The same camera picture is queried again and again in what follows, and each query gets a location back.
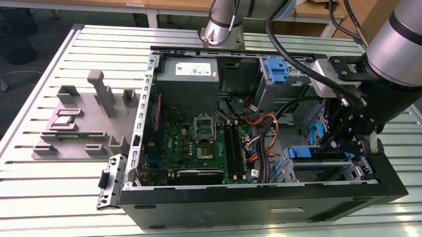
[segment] metal slotted table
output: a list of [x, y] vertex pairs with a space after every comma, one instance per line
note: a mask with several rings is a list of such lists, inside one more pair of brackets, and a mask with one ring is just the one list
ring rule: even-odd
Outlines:
[[[350, 40], [279, 37], [293, 52], [361, 55]], [[247, 50], [274, 50], [266, 35], [244, 34]], [[371, 206], [335, 222], [142, 230], [123, 210], [96, 211], [98, 181], [107, 160], [33, 160], [61, 85], [95, 92], [86, 78], [104, 71], [112, 91], [143, 93], [151, 45], [199, 47], [196, 32], [151, 28], [75, 26], [0, 142], [1, 236], [410, 236], [422, 233], [422, 126], [411, 106], [386, 125], [381, 139], [409, 195]]]

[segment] silver metal frame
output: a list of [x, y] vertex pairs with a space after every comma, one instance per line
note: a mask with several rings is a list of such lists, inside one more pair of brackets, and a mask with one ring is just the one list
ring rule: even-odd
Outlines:
[[[130, 149], [130, 155], [128, 155], [128, 165], [126, 166], [126, 176], [124, 176], [124, 183], [123, 183], [123, 190], [132, 190], [132, 191], [146, 191], [146, 190], [154, 190], [154, 188], [159, 186], [139, 186], [135, 185], [136, 183], [136, 177], [138, 177], [138, 166], [139, 164], [146, 164], [146, 157], [142, 149], [142, 143], [138, 144], [138, 146], [134, 146], [134, 141], [135, 139], [139, 141], [143, 141], [143, 131], [144, 131], [144, 123], [146, 123], [146, 114], [148, 110], [148, 101], [150, 101], [150, 91], [151, 91], [151, 86], [152, 86], [152, 79], [155, 77], [155, 67], [159, 65], [159, 61], [163, 60], [159, 57], [160, 51], [152, 51], [150, 54], [148, 58], [148, 69], [146, 72], [146, 87], [144, 87], [144, 92], [146, 95], [143, 96], [139, 107], [138, 107], [138, 116], [134, 124], [134, 135], [132, 135], [132, 142], [131, 142], [131, 149]], [[236, 52], [231, 53], [230, 51], [198, 51], [198, 50], [184, 50], [184, 55], [195, 55], [196, 57], [204, 57], [204, 56], [211, 56], [211, 57], [243, 57], [243, 58], [259, 58], [262, 61], [263, 57], [275, 57], [275, 58], [282, 58], [279, 55], [272, 55], [271, 53], [263, 53], [263, 54], [250, 54], [247, 52]], [[362, 174], [362, 170], [359, 171], [359, 167], [357, 167], [354, 170], [359, 174]], [[377, 180], [369, 180], [369, 181], [361, 181], [362, 183], [366, 184], [377, 184]], [[345, 185], [345, 184], [354, 184], [349, 183], [349, 181], [341, 182], [341, 181], [331, 181], [331, 182], [299, 182], [298, 180], [291, 181], [289, 183], [271, 183], [271, 184], [242, 184], [242, 185], [208, 185], [212, 187], [227, 187], [227, 188], [246, 188], [246, 187], [258, 187], [262, 185], [276, 185], [278, 187], [286, 186], [302, 186], [303, 183], [318, 183], [322, 185]], [[207, 185], [190, 185], [190, 186], [167, 186], [168, 188], [175, 188], [175, 189], [203, 189], [208, 187]]]

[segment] white label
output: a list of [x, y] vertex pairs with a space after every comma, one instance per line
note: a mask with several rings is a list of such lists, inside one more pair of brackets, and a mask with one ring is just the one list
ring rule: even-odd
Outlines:
[[146, 7], [144, 4], [136, 4], [136, 3], [127, 3], [127, 6], [139, 6], [139, 7]]
[[176, 75], [211, 76], [211, 63], [178, 63]]
[[251, 176], [258, 178], [259, 177], [259, 170], [252, 169]]
[[250, 109], [254, 111], [254, 112], [256, 112], [256, 106], [255, 105], [250, 105]]

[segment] table leg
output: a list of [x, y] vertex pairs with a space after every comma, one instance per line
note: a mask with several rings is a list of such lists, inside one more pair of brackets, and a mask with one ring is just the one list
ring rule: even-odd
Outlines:
[[159, 27], [159, 11], [156, 9], [146, 9], [150, 28]]
[[[335, 19], [335, 21], [338, 22], [338, 24], [341, 24], [342, 19]], [[321, 34], [321, 38], [333, 38], [333, 35], [337, 31], [337, 28], [333, 24], [333, 22], [330, 21], [330, 23], [326, 25], [322, 34]]]
[[5, 92], [8, 89], [8, 85], [5, 84], [4, 80], [0, 79], [0, 91]]
[[61, 10], [52, 9], [51, 12], [52, 12], [53, 18], [55, 19], [60, 19], [60, 17], [61, 17]]

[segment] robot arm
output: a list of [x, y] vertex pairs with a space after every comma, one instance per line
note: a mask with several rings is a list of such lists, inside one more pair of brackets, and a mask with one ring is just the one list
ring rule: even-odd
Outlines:
[[329, 132], [322, 146], [355, 155], [377, 154], [377, 134], [422, 96], [422, 1], [402, 0], [362, 57], [330, 57], [329, 66], [353, 88], [365, 106], [345, 106], [327, 99]]
[[[199, 37], [207, 47], [240, 48], [243, 18], [276, 19], [290, 13], [291, 5], [295, 5], [294, 0], [262, 0], [259, 4], [254, 0], [214, 0], [210, 22]], [[421, 12], [422, 1], [402, 0], [367, 47], [367, 53], [362, 57], [333, 56], [317, 62], [314, 70], [301, 69], [302, 65], [290, 62], [294, 59], [287, 51], [282, 52], [280, 46], [276, 47], [279, 42], [267, 29], [284, 60], [313, 78], [317, 94], [326, 98], [329, 123], [319, 142], [322, 148], [333, 146], [359, 156], [382, 151], [377, 134], [422, 97]], [[334, 69], [330, 76], [326, 68]]]
[[243, 47], [243, 18], [266, 19], [272, 9], [282, 9], [275, 19], [289, 15], [297, 0], [214, 0], [210, 9], [210, 21], [203, 33], [198, 31], [206, 47]]

